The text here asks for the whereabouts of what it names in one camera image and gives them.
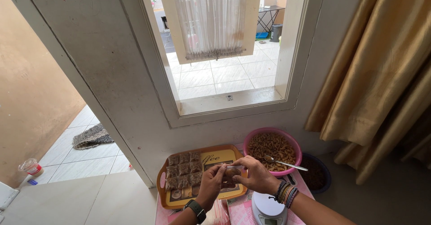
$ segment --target pink bowl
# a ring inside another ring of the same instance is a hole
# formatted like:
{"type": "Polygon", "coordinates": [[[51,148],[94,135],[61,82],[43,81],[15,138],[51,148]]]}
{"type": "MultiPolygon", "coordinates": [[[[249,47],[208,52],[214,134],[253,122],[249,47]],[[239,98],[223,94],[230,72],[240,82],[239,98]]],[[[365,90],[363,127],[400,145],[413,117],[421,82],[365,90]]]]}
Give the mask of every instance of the pink bowl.
{"type": "MultiPolygon", "coordinates": [[[[254,135],[256,135],[256,134],[258,134],[258,133],[268,133],[268,132],[275,132],[275,133],[278,133],[278,134],[280,134],[280,135],[283,135],[283,136],[286,138],[286,140],[289,142],[289,144],[291,144],[291,145],[292,145],[292,147],[293,147],[293,148],[294,148],[294,150],[295,150],[295,156],[296,156],[296,162],[295,162],[295,165],[296,165],[296,166],[299,166],[299,165],[301,164],[301,161],[302,161],[302,151],[301,151],[301,147],[299,147],[298,142],[296,142],[296,140],[295,140],[291,135],[289,135],[288,133],[286,133],[285,131],[282,131],[282,130],[280,130],[280,129],[275,129],[275,128],[261,128],[261,129],[256,129],[256,130],[252,131],[251,133],[249,133],[249,134],[245,137],[244,144],[243,144],[244,155],[247,155],[247,145],[248,145],[248,143],[250,142],[250,139],[251,139],[254,135]]],[[[270,171],[270,173],[271,173],[273,176],[275,176],[275,177],[279,178],[279,177],[282,177],[283,175],[287,175],[287,174],[292,173],[292,172],[294,172],[294,171],[295,171],[295,168],[288,168],[288,169],[287,169],[287,170],[285,170],[285,171],[280,171],[280,172],[273,172],[273,171],[270,171]]]]}

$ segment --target small plastic bag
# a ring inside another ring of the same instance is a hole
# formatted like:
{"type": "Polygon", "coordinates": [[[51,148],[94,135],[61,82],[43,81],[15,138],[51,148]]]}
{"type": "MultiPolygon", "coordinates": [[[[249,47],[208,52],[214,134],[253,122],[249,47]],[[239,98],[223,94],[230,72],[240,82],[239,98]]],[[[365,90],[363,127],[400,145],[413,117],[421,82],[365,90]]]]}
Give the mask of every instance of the small plastic bag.
{"type": "Polygon", "coordinates": [[[189,153],[182,153],[180,154],[180,164],[188,163],[190,160],[189,153]]]}
{"type": "Polygon", "coordinates": [[[190,173],[202,172],[202,162],[190,162],[190,173]]]}
{"type": "Polygon", "coordinates": [[[178,165],[178,175],[188,175],[190,173],[190,165],[188,163],[186,164],[179,164],[178,165]]]}
{"type": "Polygon", "coordinates": [[[202,225],[228,225],[230,224],[229,215],[222,204],[222,200],[216,199],[213,208],[207,212],[207,218],[202,225]]]}
{"type": "Polygon", "coordinates": [[[244,166],[242,166],[242,165],[240,165],[240,166],[228,166],[226,168],[226,172],[224,173],[224,175],[228,178],[226,183],[227,184],[234,184],[232,177],[234,177],[235,175],[241,175],[243,169],[244,169],[244,166]]]}
{"type": "Polygon", "coordinates": [[[193,186],[200,186],[201,181],[202,181],[202,172],[190,174],[190,185],[192,187],[193,186]]]}
{"type": "Polygon", "coordinates": [[[172,178],[178,176],[178,166],[168,166],[166,167],[166,178],[172,178]]]}
{"type": "Polygon", "coordinates": [[[190,176],[189,175],[183,175],[178,177],[178,189],[186,189],[190,188],[190,176]]]}
{"type": "Polygon", "coordinates": [[[165,191],[178,189],[178,178],[167,178],[165,182],[165,191]]]}
{"type": "Polygon", "coordinates": [[[168,157],[168,166],[174,166],[179,164],[179,156],[178,155],[174,155],[174,156],[169,156],[168,157]]]}
{"type": "Polygon", "coordinates": [[[197,162],[197,161],[201,161],[200,159],[200,151],[193,151],[190,152],[190,162],[197,162]]]}

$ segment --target metal spoon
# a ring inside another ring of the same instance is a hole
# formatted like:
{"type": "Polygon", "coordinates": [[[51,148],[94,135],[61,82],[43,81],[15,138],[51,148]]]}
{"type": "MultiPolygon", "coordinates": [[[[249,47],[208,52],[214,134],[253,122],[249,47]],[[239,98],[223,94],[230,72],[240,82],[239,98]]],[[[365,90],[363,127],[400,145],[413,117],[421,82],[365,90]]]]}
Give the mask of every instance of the metal spoon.
{"type": "Polygon", "coordinates": [[[271,156],[269,156],[269,155],[265,155],[264,158],[265,158],[266,161],[268,161],[270,163],[272,163],[272,162],[278,162],[278,163],[281,163],[281,164],[284,164],[284,165],[287,165],[287,166],[290,166],[290,167],[294,167],[294,168],[297,168],[297,169],[300,169],[300,170],[308,171],[307,168],[303,168],[303,167],[300,167],[300,166],[291,165],[291,164],[288,164],[288,163],[283,163],[283,162],[274,160],[274,158],[271,157],[271,156]]]}

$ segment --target blue bowl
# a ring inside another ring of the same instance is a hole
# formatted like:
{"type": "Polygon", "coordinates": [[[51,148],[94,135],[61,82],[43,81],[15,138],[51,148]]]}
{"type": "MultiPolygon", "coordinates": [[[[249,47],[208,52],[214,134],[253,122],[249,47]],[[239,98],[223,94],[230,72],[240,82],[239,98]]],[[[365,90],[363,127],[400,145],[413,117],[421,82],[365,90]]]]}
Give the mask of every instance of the blue bowl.
{"type": "Polygon", "coordinates": [[[256,39],[267,38],[267,37],[268,37],[268,32],[256,33],[256,39]]]}
{"type": "Polygon", "coordinates": [[[311,194],[315,195],[315,194],[320,194],[320,193],[325,192],[331,186],[331,181],[332,181],[331,173],[329,172],[329,169],[326,167],[326,165],[323,162],[320,161],[320,159],[316,158],[315,156],[313,156],[311,154],[302,153],[302,161],[304,161],[304,158],[314,160],[316,163],[318,163],[322,169],[323,175],[325,176],[325,185],[321,189],[318,189],[318,190],[311,190],[310,189],[311,194]]]}

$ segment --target bracelet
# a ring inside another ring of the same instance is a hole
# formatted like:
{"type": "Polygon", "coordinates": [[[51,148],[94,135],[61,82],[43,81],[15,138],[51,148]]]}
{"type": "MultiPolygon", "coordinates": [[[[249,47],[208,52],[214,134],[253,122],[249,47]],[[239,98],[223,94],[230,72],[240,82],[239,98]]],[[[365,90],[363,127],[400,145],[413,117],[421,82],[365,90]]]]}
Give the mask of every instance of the bracelet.
{"type": "Polygon", "coordinates": [[[284,204],[287,209],[290,208],[293,199],[298,194],[298,188],[291,186],[290,183],[282,181],[278,186],[277,193],[273,194],[273,198],[278,203],[284,204]]]}

